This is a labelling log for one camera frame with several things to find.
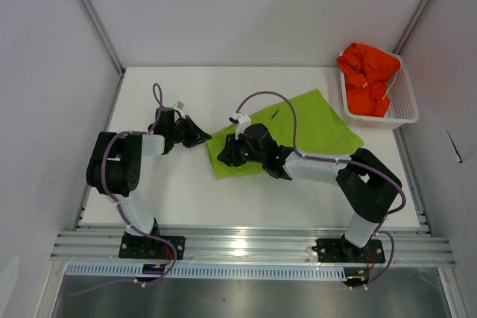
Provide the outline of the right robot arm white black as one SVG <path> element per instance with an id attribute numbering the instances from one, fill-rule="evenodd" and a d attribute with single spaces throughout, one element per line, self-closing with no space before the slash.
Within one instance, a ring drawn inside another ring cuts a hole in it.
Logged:
<path id="1" fill-rule="evenodd" d="M 243 133 L 227 135 L 217 159 L 233 168 L 257 163 L 275 179 L 338 186 L 354 211 L 340 243 L 341 254 L 349 261 L 366 254 L 368 241 L 390 214 L 396 197 L 406 204 L 400 180 L 365 148 L 344 158 L 318 156 L 278 144 L 265 125 L 252 124 Z"/>

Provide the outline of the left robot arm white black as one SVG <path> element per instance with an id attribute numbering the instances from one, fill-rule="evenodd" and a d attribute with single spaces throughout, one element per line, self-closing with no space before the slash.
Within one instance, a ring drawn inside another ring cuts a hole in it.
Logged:
<path id="1" fill-rule="evenodd" d="M 156 257 L 163 239 L 157 220 L 139 192 L 142 160 L 168 154 L 176 144 L 193 148 L 210 140 L 210 134 L 177 107 L 159 107 L 145 132 L 103 131 L 98 134 L 86 182 L 115 206 L 125 223 L 125 233 L 136 239 L 136 250 L 145 258 Z"/>

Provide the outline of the lime green shorts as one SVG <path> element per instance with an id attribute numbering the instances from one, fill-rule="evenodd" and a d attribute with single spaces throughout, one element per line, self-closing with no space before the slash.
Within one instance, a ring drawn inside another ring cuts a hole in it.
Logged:
<path id="1" fill-rule="evenodd" d="M 364 146 L 364 141 L 341 120 L 319 90 L 296 96 L 290 102 L 297 113 L 297 147 L 300 151 L 342 156 Z M 264 124 L 278 144 L 292 146 L 294 121 L 288 104 L 273 104 L 251 114 L 250 118 L 254 124 Z M 217 155 L 224 149 L 226 136 L 234 132 L 235 127 L 230 125 L 212 134 L 206 142 L 217 179 L 263 172 L 262 166 L 257 163 L 248 162 L 232 168 L 217 160 Z"/>

